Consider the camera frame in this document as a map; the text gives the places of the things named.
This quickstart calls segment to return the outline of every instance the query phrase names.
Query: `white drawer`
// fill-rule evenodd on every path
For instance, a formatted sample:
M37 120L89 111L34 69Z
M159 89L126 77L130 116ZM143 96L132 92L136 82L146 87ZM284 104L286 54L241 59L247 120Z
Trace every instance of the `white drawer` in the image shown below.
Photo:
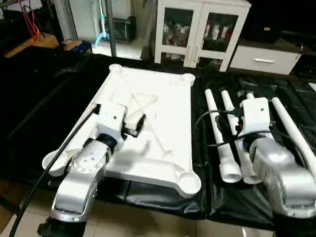
M231 68L288 75L300 56L299 53L238 46Z

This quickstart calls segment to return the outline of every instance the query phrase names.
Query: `white plastic pipe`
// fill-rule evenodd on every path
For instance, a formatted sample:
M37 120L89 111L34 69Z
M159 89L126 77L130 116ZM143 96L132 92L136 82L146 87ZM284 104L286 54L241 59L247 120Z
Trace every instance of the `white plastic pipe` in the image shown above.
M247 94L247 99L254 99L255 97L253 96L253 94L252 93L248 93Z
M298 146L298 149L302 153L304 160L307 163L308 169L310 170L310 172L314 176L314 179L316 180L316 157L314 153L312 152L311 148L302 136L300 130L298 130L297 126L293 122L291 116L288 114L279 98L273 98L272 103L288 135L295 141L296 145Z
M217 110L217 106L212 91L210 89L207 89L205 91L205 96L208 109ZM218 115L218 113L210 114L216 144L223 142L222 133L218 129L215 121L215 118ZM221 173L222 180L226 183L236 183L239 180L241 180L240 168L234 159L231 146L229 144L224 144L222 146L217 147L217 151L220 159L219 170Z
M225 105L225 110L233 110L234 106L226 90L222 91L222 98ZM238 125L238 118L234 115L227 115L228 121L231 127L233 135L237 134L236 126ZM243 139L235 141L237 153L240 160L240 169L242 173L242 179L247 184L258 184L261 180L258 178L256 172L253 170L253 164L250 160L249 153L244 149L242 145Z

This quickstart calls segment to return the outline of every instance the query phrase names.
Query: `floor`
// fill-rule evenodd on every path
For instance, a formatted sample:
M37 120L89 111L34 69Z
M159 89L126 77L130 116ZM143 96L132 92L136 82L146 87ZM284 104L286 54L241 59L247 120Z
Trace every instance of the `floor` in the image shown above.
M38 237L51 207L52 192L37 191L19 225L16 237ZM0 237L8 237L15 216ZM96 201L84 237L271 237L272 232L211 221L192 221L140 208Z
M138 37L132 43L116 43L117 57L140 60L143 44L144 39L142 37ZM111 56L110 42L101 41L97 48L94 48L93 45L92 52Z

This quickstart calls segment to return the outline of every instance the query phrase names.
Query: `black tablecloth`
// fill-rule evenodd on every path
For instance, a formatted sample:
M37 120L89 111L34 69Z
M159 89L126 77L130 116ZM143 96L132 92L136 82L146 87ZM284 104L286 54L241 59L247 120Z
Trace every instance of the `black tablecloth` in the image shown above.
M41 160L65 139L113 63L194 74L197 79L191 91L192 124L207 110L204 98L206 88L212 89L219 109L223 108L220 98L222 89L229 91L235 105L250 91L256 97L271 99L278 96L310 145L316 147L316 93L305 82L236 73L200 72L172 66L166 68L137 60L31 47L13 58L0 60L3 83L1 101L4 105L4 132L1 133L4 153L0 177L27 183L33 183L39 177L42 173ZM285 130L273 109L271 117L276 121L272 127L274 137L283 144L285 141L277 133ZM199 143L214 142L209 119L204 119L198 127L197 139ZM273 229L272 212L259 191L260 185L251 186L243 182L225 184L219 175L217 150L198 145L193 137L192 155L194 171L202 182L201 191L193 198L182 198L171 188L113 178L105 179L100 185L98 198L190 219L208 218ZM48 186L48 180L49 177L43 182L43 187L55 190Z

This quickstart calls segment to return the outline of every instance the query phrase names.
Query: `white cabinet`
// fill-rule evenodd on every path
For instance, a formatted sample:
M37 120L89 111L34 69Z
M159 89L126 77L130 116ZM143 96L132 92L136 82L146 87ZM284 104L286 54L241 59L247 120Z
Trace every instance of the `white cabinet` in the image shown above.
M158 0L155 62L226 71L250 4Z
M294 53L239 45L230 67L289 75L301 57L298 51Z

